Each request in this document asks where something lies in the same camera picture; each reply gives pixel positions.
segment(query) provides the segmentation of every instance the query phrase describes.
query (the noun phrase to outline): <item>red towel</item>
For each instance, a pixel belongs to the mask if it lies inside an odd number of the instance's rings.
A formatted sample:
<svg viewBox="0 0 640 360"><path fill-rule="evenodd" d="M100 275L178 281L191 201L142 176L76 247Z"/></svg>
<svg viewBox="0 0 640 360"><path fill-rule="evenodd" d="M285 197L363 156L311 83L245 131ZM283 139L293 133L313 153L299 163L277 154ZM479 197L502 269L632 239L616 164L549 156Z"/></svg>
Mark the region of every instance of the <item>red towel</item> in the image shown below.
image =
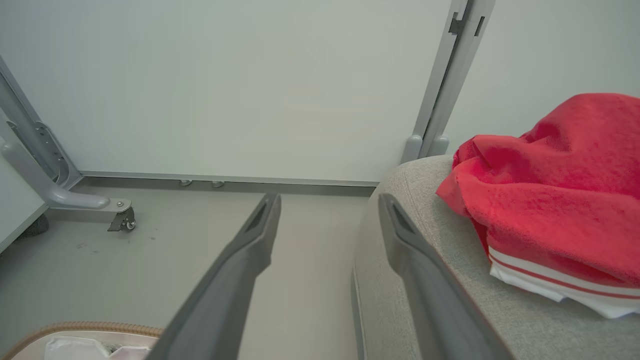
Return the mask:
<svg viewBox="0 0 640 360"><path fill-rule="evenodd" d="M520 138L477 135L437 194L472 219L493 264L640 299L640 99L577 95Z"/></svg>

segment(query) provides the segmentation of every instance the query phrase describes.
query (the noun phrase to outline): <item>gray support leg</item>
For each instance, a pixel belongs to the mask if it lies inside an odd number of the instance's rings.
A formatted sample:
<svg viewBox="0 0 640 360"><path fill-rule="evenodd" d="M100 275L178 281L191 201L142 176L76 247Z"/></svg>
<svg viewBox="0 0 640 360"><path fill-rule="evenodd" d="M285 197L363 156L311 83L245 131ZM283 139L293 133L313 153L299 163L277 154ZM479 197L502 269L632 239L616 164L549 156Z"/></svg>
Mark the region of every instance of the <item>gray support leg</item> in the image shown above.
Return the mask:
<svg viewBox="0 0 640 360"><path fill-rule="evenodd" d="M118 213L114 219L114 222L119 224L118 229L133 230L135 219L131 200L110 199L99 195L70 192L54 183L20 144L8 142L2 146L1 150L7 161L50 208ZM113 229L114 223L111 224L109 230L117 231Z"/></svg>

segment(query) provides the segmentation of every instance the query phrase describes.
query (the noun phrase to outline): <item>metal frame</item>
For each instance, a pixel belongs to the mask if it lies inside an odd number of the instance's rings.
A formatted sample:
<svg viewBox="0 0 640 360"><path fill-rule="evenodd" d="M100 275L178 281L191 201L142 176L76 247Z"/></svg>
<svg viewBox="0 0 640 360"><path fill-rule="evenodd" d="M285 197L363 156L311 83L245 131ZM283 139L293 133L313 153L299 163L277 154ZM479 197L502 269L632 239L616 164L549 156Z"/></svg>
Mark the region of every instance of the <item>metal frame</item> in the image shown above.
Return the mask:
<svg viewBox="0 0 640 360"><path fill-rule="evenodd" d="M468 0L463 5L459 7L452 3L449 9L451 21L446 23L442 33L436 62L401 163L444 154L449 146L449 139L443 132L484 35L495 0Z"/></svg>
<svg viewBox="0 0 640 360"><path fill-rule="evenodd" d="M21 145L9 140L1 152L50 208L113 212L115 218L109 231L131 231L135 228L130 200L69 191L82 179L82 175L67 158L53 132L40 120L2 57L0 108L9 118L9 127L22 142Z"/></svg>

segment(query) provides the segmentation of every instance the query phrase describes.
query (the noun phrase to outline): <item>white partition panel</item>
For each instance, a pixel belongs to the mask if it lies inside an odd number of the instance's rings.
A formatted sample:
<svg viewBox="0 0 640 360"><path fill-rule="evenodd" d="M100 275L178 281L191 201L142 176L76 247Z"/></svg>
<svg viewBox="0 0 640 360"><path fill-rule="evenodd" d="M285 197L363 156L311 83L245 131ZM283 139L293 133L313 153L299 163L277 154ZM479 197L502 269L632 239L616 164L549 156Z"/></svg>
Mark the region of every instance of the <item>white partition panel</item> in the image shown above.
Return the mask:
<svg viewBox="0 0 640 360"><path fill-rule="evenodd" d="M640 1L498 0L444 131L520 136L573 95L640 97Z"/></svg>
<svg viewBox="0 0 640 360"><path fill-rule="evenodd" d="M11 136L0 110L0 134ZM4 138L0 137L0 146ZM0 252L47 209L44 201L0 154Z"/></svg>
<svg viewBox="0 0 640 360"><path fill-rule="evenodd" d="M451 0L4 0L0 54L85 174L379 181Z"/></svg>

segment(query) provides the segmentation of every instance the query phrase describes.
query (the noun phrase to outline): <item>floor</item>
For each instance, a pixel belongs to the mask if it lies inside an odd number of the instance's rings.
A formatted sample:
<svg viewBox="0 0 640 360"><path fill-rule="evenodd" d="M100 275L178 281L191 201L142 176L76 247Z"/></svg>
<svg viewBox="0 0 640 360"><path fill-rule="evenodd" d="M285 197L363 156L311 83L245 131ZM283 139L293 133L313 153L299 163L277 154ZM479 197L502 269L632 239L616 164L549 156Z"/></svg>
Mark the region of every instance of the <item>floor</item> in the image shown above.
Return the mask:
<svg viewBox="0 0 640 360"><path fill-rule="evenodd" d="M49 210L46 233L2 253L0 354L55 322L165 327L266 190L288 193L239 359L355 360L349 276L372 189L131 179L91 179L75 191L131 199L133 232L108 233L102 213Z"/></svg>

